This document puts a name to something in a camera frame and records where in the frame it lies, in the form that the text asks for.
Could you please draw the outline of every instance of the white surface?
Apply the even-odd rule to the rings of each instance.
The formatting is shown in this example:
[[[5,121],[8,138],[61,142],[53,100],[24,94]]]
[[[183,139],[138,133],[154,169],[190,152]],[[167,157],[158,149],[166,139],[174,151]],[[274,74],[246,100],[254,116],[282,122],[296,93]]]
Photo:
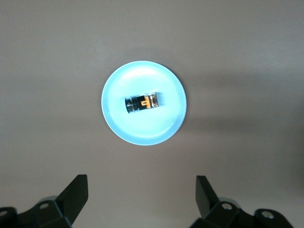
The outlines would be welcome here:
[[[1,1],[0,205],[19,212],[88,174],[75,228],[188,228],[195,176],[253,213],[304,224],[303,1]],[[183,84],[169,140],[118,138],[100,109],[125,63]]]

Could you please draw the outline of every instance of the battery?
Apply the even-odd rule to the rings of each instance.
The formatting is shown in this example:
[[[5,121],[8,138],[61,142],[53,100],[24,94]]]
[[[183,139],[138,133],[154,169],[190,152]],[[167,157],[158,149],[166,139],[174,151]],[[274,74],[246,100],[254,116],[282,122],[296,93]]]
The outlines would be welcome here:
[[[125,106],[128,113],[151,109],[158,107],[156,93],[143,94],[140,96],[133,96],[125,99]]]

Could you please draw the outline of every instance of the light blue plate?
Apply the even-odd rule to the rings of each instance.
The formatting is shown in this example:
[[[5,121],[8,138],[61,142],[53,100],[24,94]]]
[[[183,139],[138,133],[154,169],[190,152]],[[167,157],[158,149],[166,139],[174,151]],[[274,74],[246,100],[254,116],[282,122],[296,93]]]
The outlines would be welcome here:
[[[156,93],[159,107],[128,113],[125,98]],[[185,91],[177,77],[164,66],[136,61],[121,66],[107,80],[101,107],[112,131],[127,142],[155,145],[171,138],[184,121]]]

